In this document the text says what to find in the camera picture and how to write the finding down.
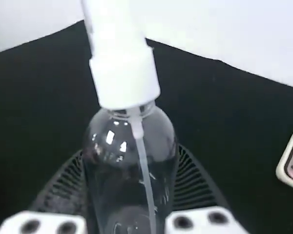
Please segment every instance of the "white spray nozzle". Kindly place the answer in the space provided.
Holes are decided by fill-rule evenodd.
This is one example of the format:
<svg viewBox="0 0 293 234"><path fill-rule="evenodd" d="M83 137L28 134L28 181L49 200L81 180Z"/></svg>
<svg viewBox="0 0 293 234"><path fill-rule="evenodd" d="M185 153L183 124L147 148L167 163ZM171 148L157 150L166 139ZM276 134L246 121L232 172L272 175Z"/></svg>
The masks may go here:
<svg viewBox="0 0 293 234"><path fill-rule="evenodd" d="M84 0L93 57L89 64L99 104L121 110L160 94L153 50L136 26L132 0Z"/></svg>

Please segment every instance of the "black surface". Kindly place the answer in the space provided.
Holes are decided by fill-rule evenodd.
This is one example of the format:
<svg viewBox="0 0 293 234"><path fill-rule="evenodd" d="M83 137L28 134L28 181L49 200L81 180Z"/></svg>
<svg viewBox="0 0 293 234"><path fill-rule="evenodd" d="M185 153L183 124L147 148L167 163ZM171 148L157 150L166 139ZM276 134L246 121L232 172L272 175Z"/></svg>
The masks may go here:
<svg viewBox="0 0 293 234"><path fill-rule="evenodd" d="M157 105L242 225L253 234L293 233L293 189L274 172L293 132L293 88L149 43ZM99 109L89 57L82 22L0 53L0 222L27 208L80 148Z"/></svg>

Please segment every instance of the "white backdrop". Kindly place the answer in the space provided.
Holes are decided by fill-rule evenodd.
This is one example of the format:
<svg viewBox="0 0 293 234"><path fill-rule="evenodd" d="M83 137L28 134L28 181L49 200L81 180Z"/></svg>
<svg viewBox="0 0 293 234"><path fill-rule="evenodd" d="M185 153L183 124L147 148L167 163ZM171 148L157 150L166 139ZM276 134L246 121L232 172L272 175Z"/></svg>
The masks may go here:
<svg viewBox="0 0 293 234"><path fill-rule="evenodd" d="M293 86L293 0L135 0L146 37ZM0 0L0 51L83 19L79 0Z"/></svg>

